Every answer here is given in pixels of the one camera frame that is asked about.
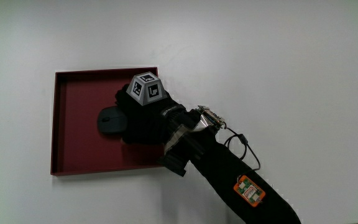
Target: black computer mouse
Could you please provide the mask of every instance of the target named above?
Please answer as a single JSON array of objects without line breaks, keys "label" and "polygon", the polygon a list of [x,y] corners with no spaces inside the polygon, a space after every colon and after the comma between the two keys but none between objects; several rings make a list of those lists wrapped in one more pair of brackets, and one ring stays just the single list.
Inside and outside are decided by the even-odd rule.
[{"label": "black computer mouse", "polygon": [[127,128],[127,117],[118,108],[111,106],[100,111],[98,129],[103,134],[121,133]]}]

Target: white surface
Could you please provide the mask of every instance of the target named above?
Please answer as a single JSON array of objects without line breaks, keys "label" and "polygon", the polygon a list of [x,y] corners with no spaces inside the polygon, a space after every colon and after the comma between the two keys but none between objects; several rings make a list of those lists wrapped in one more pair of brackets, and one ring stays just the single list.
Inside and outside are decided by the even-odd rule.
[{"label": "white surface", "polygon": [[49,175],[54,71],[138,64],[304,223],[358,222],[358,1],[0,1],[0,224],[240,223],[191,164]]}]

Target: black cable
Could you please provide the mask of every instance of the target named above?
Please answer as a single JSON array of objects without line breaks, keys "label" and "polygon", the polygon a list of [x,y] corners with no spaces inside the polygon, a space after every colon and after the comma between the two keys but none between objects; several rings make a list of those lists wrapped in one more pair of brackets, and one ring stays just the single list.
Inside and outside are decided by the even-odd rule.
[{"label": "black cable", "polygon": [[[229,149],[231,139],[234,138],[234,137],[239,138],[239,139],[240,139],[240,142],[241,142],[241,143],[244,145],[244,147],[245,147],[244,153],[243,153],[243,155],[240,157],[240,159],[243,160],[243,159],[245,158],[245,156],[246,156],[246,154],[247,154],[247,147],[248,147],[249,150],[251,151],[252,155],[255,157],[256,161],[258,162],[258,168],[252,169],[252,171],[260,170],[260,162],[259,162],[259,159],[258,159],[258,157],[255,155],[255,153],[254,153],[254,151],[251,149],[251,147],[249,146],[248,140],[246,139],[246,137],[245,137],[243,134],[237,134],[235,131],[233,131],[232,129],[228,128],[226,123],[224,123],[224,129],[228,129],[228,130],[230,130],[230,131],[233,133],[233,135],[230,136],[230,137],[224,142],[224,145]],[[239,181],[239,179],[240,179],[240,177],[241,177],[242,175],[246,175],[246,173],[243,173],[243,174],[239,175],[239,176],[237,177],[237,181]]]}]

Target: black cloth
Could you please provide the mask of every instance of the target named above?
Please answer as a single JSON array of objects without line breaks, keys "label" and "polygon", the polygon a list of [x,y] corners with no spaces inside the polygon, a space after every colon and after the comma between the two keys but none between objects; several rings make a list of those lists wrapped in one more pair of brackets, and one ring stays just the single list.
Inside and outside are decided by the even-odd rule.
[{"label": "black cloth", "polygon": [[116,104],[127,116],[127,129],[122,140],[128,144],[161,144],[168,141],[167,120],[159,113],[173,105],[177,105],[169,93],[167,98],[142,106],[126,93],[129,84],[116,93]]}]

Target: black sleeve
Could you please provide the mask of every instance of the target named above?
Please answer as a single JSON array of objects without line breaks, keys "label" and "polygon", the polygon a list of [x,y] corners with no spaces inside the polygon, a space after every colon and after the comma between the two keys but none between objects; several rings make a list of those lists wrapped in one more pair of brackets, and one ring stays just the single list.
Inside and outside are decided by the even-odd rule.
[{"label": "black sleeve", "polygon": [[[291,206],[255,171],[234,155],[226,146],[213,141],[200,160],[191,159],[216,193],[247,224],[300,223]],[[233,187],[237,176],[247,173],[249,179],[265,191],[266,196],[255,208],[250,206]]]}]

